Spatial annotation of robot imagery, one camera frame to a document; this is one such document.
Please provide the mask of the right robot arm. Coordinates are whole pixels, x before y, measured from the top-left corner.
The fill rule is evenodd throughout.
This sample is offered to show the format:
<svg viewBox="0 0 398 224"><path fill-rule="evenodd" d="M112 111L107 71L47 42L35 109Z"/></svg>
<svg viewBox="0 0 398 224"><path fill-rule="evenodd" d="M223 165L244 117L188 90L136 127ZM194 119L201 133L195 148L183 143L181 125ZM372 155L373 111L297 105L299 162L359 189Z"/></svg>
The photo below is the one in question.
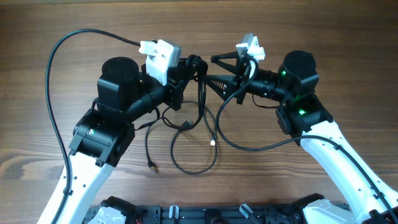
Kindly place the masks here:
<svg viewBox="0 0 398 224"><path fill-rule="evenodd" d="M242 103L247 93L279 103L278 124L289 141L309 153L326 171L349 205L345 210L312 194L290 206L293 223L396 223L397 192L385 184L343 136L315 94L319 76L311 53L289 52L277 72L259 68L248 52L214 55L227 71L206 79L225 103Z"/></svg>

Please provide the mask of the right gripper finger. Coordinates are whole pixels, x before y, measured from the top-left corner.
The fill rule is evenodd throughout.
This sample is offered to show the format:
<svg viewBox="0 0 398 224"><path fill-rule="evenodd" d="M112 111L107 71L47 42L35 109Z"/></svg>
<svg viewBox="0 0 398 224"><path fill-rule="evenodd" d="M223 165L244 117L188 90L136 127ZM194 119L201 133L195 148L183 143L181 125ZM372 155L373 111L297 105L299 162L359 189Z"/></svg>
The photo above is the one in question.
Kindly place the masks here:
<svg viewBox="0 0 398 224"><path fill-rule="evenodd" d="M236 65L231 65L229 63L224 62L224 60L226 60L226 59L235 59ZM211 63L215 63L219 67L221 67L231 73L236 73L238 71L239 61L240 61L240 56L237 51L211 56Z"/></svg>
<svg viewBox="0 0 398 224"><path fill-rule="evenodd" d="M238 88L238 79L234 75L206 75L204 81L224 101Z"/></svg>

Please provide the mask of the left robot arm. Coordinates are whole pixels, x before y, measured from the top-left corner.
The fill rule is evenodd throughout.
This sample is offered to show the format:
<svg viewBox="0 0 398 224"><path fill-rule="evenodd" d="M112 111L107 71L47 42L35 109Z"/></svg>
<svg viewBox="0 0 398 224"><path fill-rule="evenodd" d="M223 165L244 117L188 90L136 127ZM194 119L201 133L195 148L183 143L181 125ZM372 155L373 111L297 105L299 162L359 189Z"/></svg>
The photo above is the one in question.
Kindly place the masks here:
<svg viewBox="0 0 398 224"><path fill-rule="evenodd" d="M127 57L102 66L98 97L73 129L60 180L39 223L81 223L100 188L110 177L135 137L134 121L165 103L181 107L183 89L195 78L198 59L180 58L166 71L161 84L139 71Z"/></svg>

